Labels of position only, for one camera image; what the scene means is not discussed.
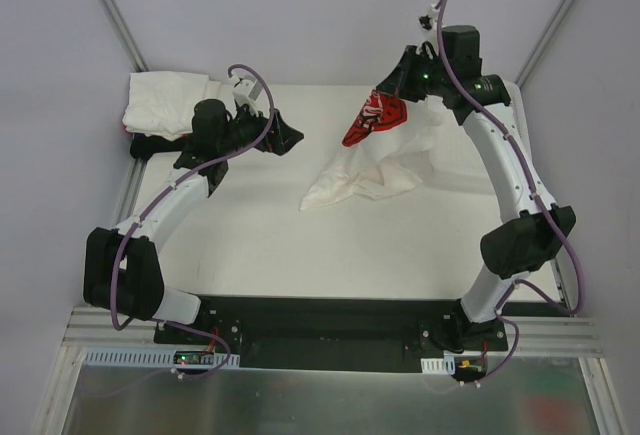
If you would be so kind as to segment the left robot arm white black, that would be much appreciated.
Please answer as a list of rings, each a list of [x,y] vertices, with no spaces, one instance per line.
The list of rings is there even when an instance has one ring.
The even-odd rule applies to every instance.
[[[219,99],[198,102],[192,132],[158,193],[116,227],[89,234],[85,302],[116,317],[177,323],[188,343],[204,342],[212,322],[201,313],[201,298],[166,286],[159,253],[186,216],[219,187],[229,159],[250,149],[282,156],[303,138],[278,110],[264,116],[245,103],[231,113]]]

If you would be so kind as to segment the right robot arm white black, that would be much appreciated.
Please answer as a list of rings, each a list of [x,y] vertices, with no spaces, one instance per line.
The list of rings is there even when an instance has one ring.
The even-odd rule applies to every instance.
[[[480,241],[483,265],[459,300],[452,342],[473,349],[486,336],[507,291],[556,257],[576,223],[539,179],[516,128],[516,107],[505,81],[482,72],[480,34],[470,25],[437,29],[420,23],[425,40],[409,45],[377,91],[406,102],[441,98],[475,146],[497,197],[501,226]]]

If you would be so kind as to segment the white t shirt red print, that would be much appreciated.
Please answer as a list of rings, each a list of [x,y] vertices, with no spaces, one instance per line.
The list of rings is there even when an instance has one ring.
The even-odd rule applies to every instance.
[[[334,205],[354,195],[377,201],[413,190],[422,178],[401,160],[427,156],[443,123],[444,116],[426,102],[373,89],[300,209]]]

